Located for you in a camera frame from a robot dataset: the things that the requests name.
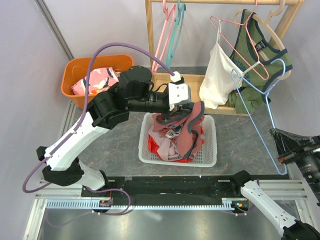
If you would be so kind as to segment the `dusty rose tank top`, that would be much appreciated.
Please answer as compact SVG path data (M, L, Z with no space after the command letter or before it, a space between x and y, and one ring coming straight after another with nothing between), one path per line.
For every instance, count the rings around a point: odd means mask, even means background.
M175 138L175 145L183 158L190 158L200 151L203 140L203 127L201 126L205 116L205 104L203 101L194 103L193 110L188 115L169 116L163 113L152 115L153 131L162 129L179 130L178 137Z

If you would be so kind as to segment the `mauve tank top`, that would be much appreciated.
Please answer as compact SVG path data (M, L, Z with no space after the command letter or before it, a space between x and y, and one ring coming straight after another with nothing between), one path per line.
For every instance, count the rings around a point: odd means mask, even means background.
M148 150L156 154L162 161L187 163L188 160L182 158L175 145L176 137L180 130L174 128L164 128L160 131L153 131L153 126L148 130Z

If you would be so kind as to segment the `red tank top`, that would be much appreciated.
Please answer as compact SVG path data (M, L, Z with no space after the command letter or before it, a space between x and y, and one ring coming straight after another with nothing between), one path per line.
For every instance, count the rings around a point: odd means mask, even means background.
M195 158L194 154L189 158L183 158L173 142L168 137L161 136L157 132L148 134L148 150L165 162L188 163Z

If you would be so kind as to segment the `teal plastic hanger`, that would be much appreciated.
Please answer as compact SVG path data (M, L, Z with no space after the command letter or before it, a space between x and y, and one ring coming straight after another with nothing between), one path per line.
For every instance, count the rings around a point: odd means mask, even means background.
M170 39L169 48L167 52L167 59L166 59L166 65L169 68L171 68L172 66L173 58L175 56L178 43L180 40L183 23L184 23L185 12L187 10L186 4L181 3L181 1L178 0L176 4L176 10L177 10L177 15L174 19L174 25L173 25L173 30L171 32L171 39Z

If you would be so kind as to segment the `pink plastic hanger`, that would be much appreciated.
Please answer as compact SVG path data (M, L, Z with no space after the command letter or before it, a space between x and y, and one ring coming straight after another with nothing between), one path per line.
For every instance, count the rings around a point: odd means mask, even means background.
M162 1L162 10L164 14L164 22L159 37L158 45L155 51L155 57L159 60L163 59L165 54L172 30L174 25L174 20L176 17L176 4L173 4L170 8L167 6L167 1Z

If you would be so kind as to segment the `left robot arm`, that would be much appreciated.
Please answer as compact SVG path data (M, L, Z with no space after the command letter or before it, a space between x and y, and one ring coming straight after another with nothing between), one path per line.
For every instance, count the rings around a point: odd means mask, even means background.
M80 184L99 197L110 191L106 174L82 163L78 155L94 140L129 119L130 112L161 113L171 116L175 110L188 109L191 88L178 72L162 92L153 91L152 73L142 66L121 72L118 82L98 93L87 105L85 115L59 140L54 147L39 147L39 158L47 158L42 170L44 179L58 186Z

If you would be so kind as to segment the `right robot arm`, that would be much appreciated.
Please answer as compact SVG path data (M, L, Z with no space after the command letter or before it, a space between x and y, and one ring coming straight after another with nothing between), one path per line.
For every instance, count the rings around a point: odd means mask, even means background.
M278 161L285 166L295 164L313 194L320 197L320 137L302 136L272 128ZM237 172L230 178L229 191L235 197L244 197L270 221L283 240L318 240L320 232L303 216L298 220L276 201L288 197L303 198L305 191L296 180L272 181L259 185L247 171Z

